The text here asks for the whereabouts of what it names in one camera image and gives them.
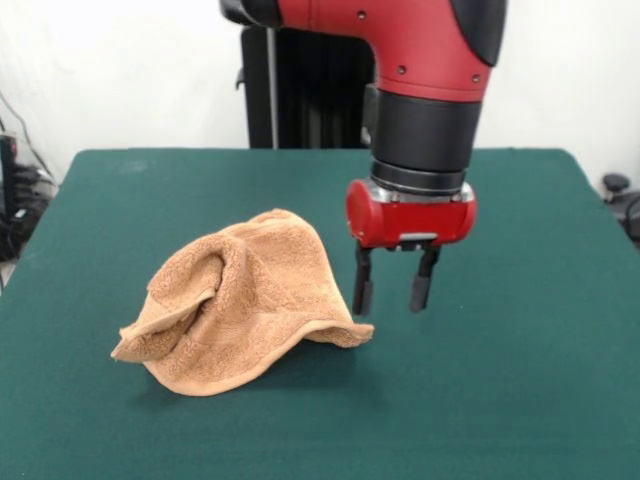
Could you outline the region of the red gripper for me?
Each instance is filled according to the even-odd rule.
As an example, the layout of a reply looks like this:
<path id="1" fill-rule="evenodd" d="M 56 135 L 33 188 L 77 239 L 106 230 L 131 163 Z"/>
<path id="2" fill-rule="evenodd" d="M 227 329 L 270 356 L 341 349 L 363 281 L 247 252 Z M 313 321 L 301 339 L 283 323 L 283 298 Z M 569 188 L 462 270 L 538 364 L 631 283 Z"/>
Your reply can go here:
<path id="1" fill-rule="evenodd" d="M 476 213 L 475 192 L 467 183 L 451 196 L 426 196 L 388 190 L 371 179 L 352 181 L 347 189 L 346 214 L 350 233 L 360 243 L 355 250 L 353 315 L 367 316 L 370 311 L 370 248 L 394 248 L 411 242 L 434 246 L 457 243 L 470 233 Z M 409 302 L 413 313 L 427 307 L 440 252 L 440 247 L 429 248 L 420 259 Z"/>

